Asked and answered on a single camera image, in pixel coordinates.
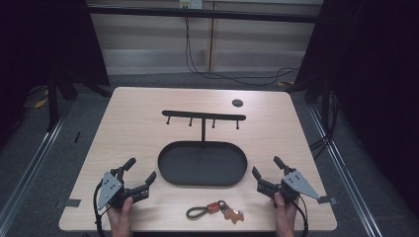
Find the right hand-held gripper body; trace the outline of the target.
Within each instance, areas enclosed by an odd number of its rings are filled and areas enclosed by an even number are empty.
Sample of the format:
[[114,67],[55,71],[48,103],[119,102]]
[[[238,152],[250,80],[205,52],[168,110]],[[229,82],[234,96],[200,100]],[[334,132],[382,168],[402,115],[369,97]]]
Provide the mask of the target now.
[[275,193],[280,193],[285,203],[296,200],[300,194],[314,199],[320,198],[320,195],[299,170],[286,173],[279,184],[270,183],[262,178],[259,182],[257,181],[257,191],[268,198],[274,198]]

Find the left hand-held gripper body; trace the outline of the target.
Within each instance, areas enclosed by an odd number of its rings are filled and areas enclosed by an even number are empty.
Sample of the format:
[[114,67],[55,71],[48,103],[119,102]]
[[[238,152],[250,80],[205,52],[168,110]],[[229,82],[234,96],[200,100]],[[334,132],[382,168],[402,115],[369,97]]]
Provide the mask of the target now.
[[95,198],[95,207],[102,210],[107,204],[114,208],[122,208],[127,198],[132,198],[133,203],[149,198],[149,188],[146,183],[129,189],[125,187],[124,173],[119,169],[112,169],[104,174],[99,183],[99,196]]

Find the black key rack with tray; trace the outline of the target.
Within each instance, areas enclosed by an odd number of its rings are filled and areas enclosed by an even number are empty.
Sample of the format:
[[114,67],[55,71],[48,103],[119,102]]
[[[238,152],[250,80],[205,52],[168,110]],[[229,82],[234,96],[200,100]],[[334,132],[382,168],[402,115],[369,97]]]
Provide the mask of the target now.
[[168,111],[162,112],[167,117],[201,120],[200,140],[174,141],[167,144],[158,156],[158,168],[162,178],[175,186],[186,187],[231,187],[239,183],[248,167],[245,153],[237,145],[225,141],[206,140],[207,120],[232,120],[239,128],[239,123],[246,120],[245,115],[212,114],[199,112]]

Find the green strap keychain with charm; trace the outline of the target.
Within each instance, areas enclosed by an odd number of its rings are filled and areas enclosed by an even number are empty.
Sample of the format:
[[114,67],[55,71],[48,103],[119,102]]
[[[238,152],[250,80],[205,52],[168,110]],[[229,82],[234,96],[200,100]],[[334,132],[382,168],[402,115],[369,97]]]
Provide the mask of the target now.
[[244,220],[244,212],[237,208],[231,208],[224,200],[215,201],[205,206],[194,206],[186,211],[186,217],[191,220],[199,219],[206,214],[221,212],[225,220],[236,224]]

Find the person's left hand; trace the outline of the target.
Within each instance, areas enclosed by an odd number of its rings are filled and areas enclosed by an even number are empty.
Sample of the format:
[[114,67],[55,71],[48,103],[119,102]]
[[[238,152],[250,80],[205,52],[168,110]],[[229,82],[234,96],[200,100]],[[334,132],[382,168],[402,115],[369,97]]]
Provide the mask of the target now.
[[121,209],[109,207],[107,215],[111,225],[112,237],[132,237],[130,212],[133,206],[133,199],[128,197]]

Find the person's right hand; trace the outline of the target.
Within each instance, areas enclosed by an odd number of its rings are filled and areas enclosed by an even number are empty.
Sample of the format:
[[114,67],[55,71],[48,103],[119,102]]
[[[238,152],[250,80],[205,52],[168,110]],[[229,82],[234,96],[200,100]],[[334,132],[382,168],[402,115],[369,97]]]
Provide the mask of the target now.
[[285,203],[280,193],[275,193],[276,208],[276,235],[277,237],[294,237],[294,223],[296,207],[293,203]]

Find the black metal stand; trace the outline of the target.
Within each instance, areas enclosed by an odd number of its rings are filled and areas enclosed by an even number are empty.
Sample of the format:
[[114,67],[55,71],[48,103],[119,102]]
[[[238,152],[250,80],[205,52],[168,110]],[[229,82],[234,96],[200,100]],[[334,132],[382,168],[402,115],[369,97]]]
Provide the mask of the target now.
[[112,93],[109,90],[100,87],[98,84],[88,80],[87,78],[83,78],[81,75],[70,69],[51,69],[46,82],[49,111],[48,131],[52,131],[58,125],[59,121],[57,92],[60,92],[65,100],[74,101],[78,97],[74,83],[80,83],[103,97],[112,96]]
[[294,84],[288,87],[286,93],[294,93],[304,91],[304,100],[308,104],[315,104],[318,99],[321,99],[321,125],[329,133],[329,102],[330,102],[330,88],[329,81],[325,76],[314,75],[302,79],[296,79]]

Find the dark curtain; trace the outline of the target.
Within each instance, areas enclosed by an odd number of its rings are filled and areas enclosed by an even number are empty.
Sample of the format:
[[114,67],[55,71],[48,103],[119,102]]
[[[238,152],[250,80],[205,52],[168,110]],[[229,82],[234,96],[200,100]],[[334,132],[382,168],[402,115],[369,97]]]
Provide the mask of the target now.
[[296,83],[326,89],[419,216],[419,0],[323,0]]
[[110,85],[87,0],[0,0],[0,146],[53,68]]

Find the black horizontal bar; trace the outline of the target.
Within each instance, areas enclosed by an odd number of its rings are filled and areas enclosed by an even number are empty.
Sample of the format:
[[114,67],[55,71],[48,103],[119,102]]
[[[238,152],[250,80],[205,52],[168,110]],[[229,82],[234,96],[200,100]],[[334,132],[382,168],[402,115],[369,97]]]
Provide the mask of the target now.
[[130,6],[98,5],[88,4],[90,13],[94,14],[116,14],[116,15],[137,15],[155,17],[185,17],[204,19],[224,20],[248,20],[267,22],[289,22],[315,24],[322,22],[323,18],[309,15],[288,15],[253,12],[233,12],[218,10],[195,10],[195,9],[174,9],[174,8],[143,8]]

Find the aluminium floor rail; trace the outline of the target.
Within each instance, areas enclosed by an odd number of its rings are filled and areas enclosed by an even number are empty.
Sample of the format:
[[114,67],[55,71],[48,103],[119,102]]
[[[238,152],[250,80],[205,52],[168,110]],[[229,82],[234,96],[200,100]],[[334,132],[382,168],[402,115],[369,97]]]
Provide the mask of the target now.
[[370,208],[368,207],[364,197],[359,191],[352,174],[350,173],[348,166],[346,165],[343,156],[341,155],[336,143],[333,141],[332,136],[326,132],[325,126],[321,122],[321,115],[317,108],[313,106],[308,107],[315,126],[322,137],[322,140],[326,142],[325,147],[331,157],[337,173],[347,191],[347,194],[352,202],[355,211],[357,212],[367,234],[369,237],[383,237],[376,219],[374,218]]
[[41,168],[46,155],[51,149],[55,139],[59,135],[63,122],[66,119],[70,109],[70,106],[66,107],[63,110],[62,115],[58,117],[56,124],[46,132],[42,139],[42,143],[33,156],[31,163],[23,174],[23,177],[20,179],[17,187],[14,189],[10,198],[7,200],[3,209],[0,211],[0,236],[4,236],[6,234],[11,223],[13,222],[13,219],[15,218],[20,206],[22,205],[22,202],[27,195],[32,182],[34,181],[35,176]]

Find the white wall socket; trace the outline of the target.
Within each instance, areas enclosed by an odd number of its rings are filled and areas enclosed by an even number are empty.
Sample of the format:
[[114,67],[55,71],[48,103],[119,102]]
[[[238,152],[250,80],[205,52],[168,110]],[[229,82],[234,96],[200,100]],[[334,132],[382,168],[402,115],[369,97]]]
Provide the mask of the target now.
[[203,0],[179,0],[179,5],[181,9],[203,9]]

